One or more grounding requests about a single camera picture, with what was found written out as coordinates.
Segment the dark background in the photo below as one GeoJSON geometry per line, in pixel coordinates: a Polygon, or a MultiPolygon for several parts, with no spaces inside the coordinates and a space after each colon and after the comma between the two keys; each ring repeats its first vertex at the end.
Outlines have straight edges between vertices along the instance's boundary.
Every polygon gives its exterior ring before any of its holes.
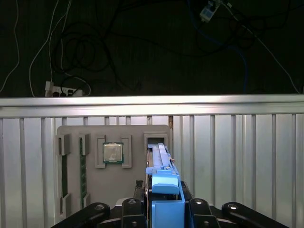
{"type": "MultiPolygon", "coordinates": [[[[19,23],[17,35],[20,49],[20,65],[7,81],[0,97],[30,97],[29,65],[42,44],[46,41],[55,0],[19,0],[19,23]]],[[[65,13],[67,0],[60,0],[53,26],[65,13]]],[[[277,0],[234,0],[231,2],[247,16],[265,16],[287,9],[288,1],[277,0]]],[[[303,4],[303,0],[293,0],[292,7],[303,4]]],[[[102,26],[107,27],[117,7],[116,0],[98,0],[98,16],[102,26]]],[[[217,17],[230,17],[221,6],[217,17]]],[[[269,25],[280,25],[285,16],[270,18],[269,25]]],[[[0,1],[0,85],[17,62],[13,27],[16,19],[14,0],[0,1]]],[[[102,30],[95,18],[95,0],[72,0],[67,26],[76,21],[86,21],[102,30]]],[[[52,38],[52,49],[60,38],[62,23],[52,38]]],[[[229,20],[212,19],[201,27],[209,36],[224,41],[229,35],[229,20]]],[[[85,32],[80,26],[78,31],[85,32]]],[[[199,55],[195,33],[185,1],[158,3],[122,12],[117,16],[112,31],[120,34],[147,38],[181,53],[199,55]]],[[[302,91],[304,84],[304,7],[290,12],[282,29],[267,31],[261,37],[264,43],[286,68],[294,84],[302,91]]],[[[244,64],[238,54],[226,49],[214,55],[197,58],[176,55],[142,40],[124,38],[109,34],[105,40],[111,52],[117,74],[127,86],[115,85],[112,70],[91,73],[85,69],[75,69],[90,82],[92,95],[208,95],[242,94],[244,64]],[[141,82],[137,90],[132,88],[141,82]]],[[[206,50],[218,48],[204,37],[199,37],[200,46],[206,50]]],[[[295,93],[288,76],[273,60],[265,48],[255,41],[249,50],[244,50],[248,63],[247,94],[295,93]]],[[[102,48],[96,49],[100,61],[106,63],[102,48]]],[[[50,80],[48,45],[44,47],[32,68],[32,86],[35,96],[44,96],[45,82],[50,80]]],[[[66,78],[54,74],[54,83],[59,86],[66,78]]],[[[68,80],[67,87],[80,87],[83,83],[68,80]]]]}

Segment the gray panel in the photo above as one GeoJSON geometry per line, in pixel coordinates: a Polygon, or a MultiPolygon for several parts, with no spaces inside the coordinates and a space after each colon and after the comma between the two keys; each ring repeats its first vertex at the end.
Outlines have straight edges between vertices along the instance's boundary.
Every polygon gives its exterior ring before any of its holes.
{"type": "Polygon", "coordinates": [[[182,117],[182,179],[194,192],[194,117],[182,117]]]}
{"type": "Polygon", "coordinates": [[[40,119],[24,119],[24,142],[27,226],[40,228],[44,226],[40,119]]]}
{"type": "Polygon", "coordinates": [[[21,174],[21,205],[22,223],[26,226],[27,222],[27,191],[26,191],[26,168],[25,168],[25,138],[24,138],[24,119],[19,121],[20,129],[20,174],[21,174]]]}
{"type": "Polygon", "coordinates": [[[105,168],[104,164],[104,147],[105,143],[105,135],[98,134],[95,138],[95,143],[93,146],[93,150],[95,151],[95,168],[105,168]]]}
{"type": "Polygon", "coordinates": [[[90,133],[81,133],[79,138],[82,139],[82,155],[86,156],[90,153],[90,144],[91,144],[91,134],[90,133]]]}
{"type": "Polygon", "coordinates": [[[144,150],[144,133],[164,132],[169,134],[169,127],[164,125],[151,126],[62,126],[57,134],[69,134],[71,153],[67,155],[67,183],[68,193],[71,194],[71,211],[75,213],[80,209],[80,166],[78,136],[80,132],[90,132],[91,145],[97,144],[97,135],[106,135],[109,142],[119,142],[122,135],[132,135],[131,169],[123,169],[120,164],[106,164],[103,169],[95,167],[95,153],[86,156],[87,193],[90,194],[91,203],[104,202],[111,207],[117,199],[130,197],[134,193],[135,180],[143,180],[146,167],[146,150],[144,150]]]}
{"type": "Polygon", "coordinates": [[[132,168],[132,136],[122,135],[121,141],[123,143],[123,168],[132,168]]]}
{"type": "Polygon", "coordinates": [[[154,125],[169,125],[168,116],[152,116],[152,124],[154,125]]]}
{"type": "Polygon", "coordinates": [[[147,125],[147,117],[131,116],[131,125],[147,125]]]}
{"type": "Polygon", "coordinates": [[[256,118],[251,115],[244,115],[243,118],[243,203],[254,209],[256,203],[256,118]]]}
{"type": "Polygon", "coordinates": [[[104,125],[105,118],[104,117],[89,117],[88,125],[104,125]]]}
{"type": "Polygon", "coordinates": [[[221,207],[224,203],[232,201],[233,193],[233,156],[232,151],[232,117],[216,116],[215,117],[215,186],[216,198],[215,206],[221,207]]]}
{"type": "Polygon", "coordinates": [[[194,191],[195,197],[212,201],[211,117],[194,117],[194,191]]]}
{"type": "Polygon", "coordinates": [[[91,197],[90,194],[86,194],[84,197],[84,208],[91,204],[91,197]]]}
{"type": "Polygon", "coordinates": [[[304,121],[303,114],[296,115],[296,227],[302,228],[304,225],[304,121]]]}
{"type": "Polygon", "coordinates": [[[276,219],[291,227],[292,117],[276,115],[276,219]]]}
{"type": "Polygon", "coordinates": [[[243,116],[235,117],[235,201],[244,203],[244,145],[243,145],[243,116]]]}
{"type": "Polygon", "coordinates": [[[109,124],[106,125],[118,125],[118,117],[109,117],[109,124]]]}
{"type": "MultiPolygon", "coordinates": [[[[55,122],[54,123],[55,127],[54,127],[53,134],[56,135],[57,134],[57,128],[59,128],[63,124],[66,124],[67,119],[66,118],[55,118],[54,122],[55,122]]],[[[57,144],[57,141],[55,139],[54,139],[54,144],[53,144],[53,154],[54,154],[54,156],[56,155],[56,149],[55,148],[56,148],[56,144],[57,144]]],[[[59,182],[59,180],[61,179],[62,174],[61,174],[61,171],[60,171],[59,167],[61,167],[61,159],[60,159],[59,156],[55,156],[54,177],[55,177],[55,183],[57,184],[56,193],[55,193],[55,223],[58,223],[61,219],[60,218],[60,197],[62,195],[62,192],[61,192],[62,185],[61,185],[61,182],[59,182]]]]}
{"type": "Polygon", "coordinates": [[[118,118],[118,123],[119,123],[119,125],[126,125],[126,117],[125,116],[120,116],[118,118]]]}
{"type": "Polygon", "coordinates": [[[130,116],[126,116],[125,125],[131,125],[131,117],[130,116]]]}
{"type": "Polygon", "coordinates": [[[175,166],[182,176],[182,128],[181,128],[181,116],[173,116],[173,154],[175,159],[175,166]]]}
{"type": "Polygon", "coordinates": [[[147,125],[152,125],[152,116],[147,116],[147,125]]]}
{"type": "Polygon", "coordinates": [[[256,116],[256,209],[272,217],[272,116],[256,116]]]}
{"type": "Polygon", "coordinates": [[[62,217],[64,219],[72,214],[72,208],[76,208],[76,205],[73,205],[72,196],[70,193],[68,193],[64,198],[62,198],[62,217]]]}
{"type": "Polygon", "coordinates": [[[5,227],[3,120],[0,119],[0,228],[5,227]]]}
{"type": "Polygon", "coordinates": [[[3,119],[5,227],[23,227],[20,120],[3,119]]]}
{"type": "Polygon", "coordinates": [[[57,182],[54,173],[57,169],[54,169],[54,161],[56,160],[53,152],[55,140],[54,123],[55,121],[52,118],[41,120],[45,227],[51,227],[55,222],[55,189],[57,189],[57,182]]]}
{"type": "Polygon", "coordinates": [[[83,118],[67,118],[66,121],[67,121],[67,125],[69,125],[69,126],[84,125],[83,118]]]}
{"type": "Polygon", "coordinates": [[[296,115],[292,114],[292,142],[291,142],[291,226],[296,227],[296,115]]]}

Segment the corrugated metal wall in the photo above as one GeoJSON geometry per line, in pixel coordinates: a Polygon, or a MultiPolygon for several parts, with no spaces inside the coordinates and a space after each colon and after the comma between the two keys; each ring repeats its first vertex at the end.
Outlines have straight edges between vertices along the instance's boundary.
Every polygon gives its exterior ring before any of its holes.
{"type": "MultiPolygon", "coordinates": [[[[61,125],[169,124],[168,116],[0,119],[0,227],[55,221],[61,125]]],[[[195,197],[243,203],[293,228],[304,218],[303,114],[173,117],[173,153],[195,197]]]]}

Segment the metal bolt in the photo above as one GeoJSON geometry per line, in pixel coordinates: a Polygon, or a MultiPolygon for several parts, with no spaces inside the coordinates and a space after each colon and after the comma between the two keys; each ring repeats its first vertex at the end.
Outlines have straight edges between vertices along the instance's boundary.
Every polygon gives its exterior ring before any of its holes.
{"type": "Polygon", "coordinates": [[[129,200],[129,201],[128,201],[128,203],[130,203],[130,204],[135,204],[135,203],[136,203],[136,201],[135,201],[135,200],[133,200],[133,199],[131,199],[131,200],[129,200]]]}
{"type": "Polygon", "coordinates": [[[98,205],[96,205],[95,210],[102,210],[104,208],[105,207],[102,204],[98,204],[98,205]]]}
{"type": "Polygon", "coordinates": [[[229,207],[230,209],[232,209],[232,210],[238,209],[238,207],[237,207],[236,205],[234,205],[234,204],[228,204],[228,207],[229,207]]]}
{"type": "Polygon", "coordinates": [[[194,202],[195,202],[196,204],[202,204],[202,203],[203,203],[200,199],[196,199],[196,200],[194,200],[194,202]]]}

